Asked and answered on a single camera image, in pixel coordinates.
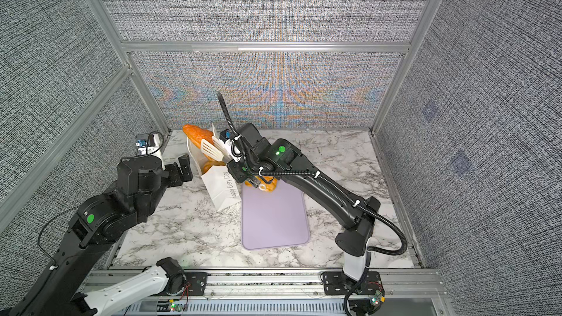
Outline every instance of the white paper bag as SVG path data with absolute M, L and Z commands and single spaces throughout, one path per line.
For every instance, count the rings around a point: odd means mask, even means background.
M 241 201 L 236 181 L 226 166 L 212 166 L 201 178 L 217 211 Z

